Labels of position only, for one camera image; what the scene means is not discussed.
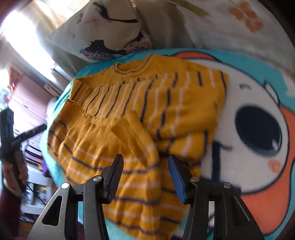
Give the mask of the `person's left hand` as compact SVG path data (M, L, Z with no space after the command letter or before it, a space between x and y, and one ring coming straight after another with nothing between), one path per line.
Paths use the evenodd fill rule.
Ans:
M21 150L9 157L1 159L4 186L15 196L21 198L29 177L25 157Z

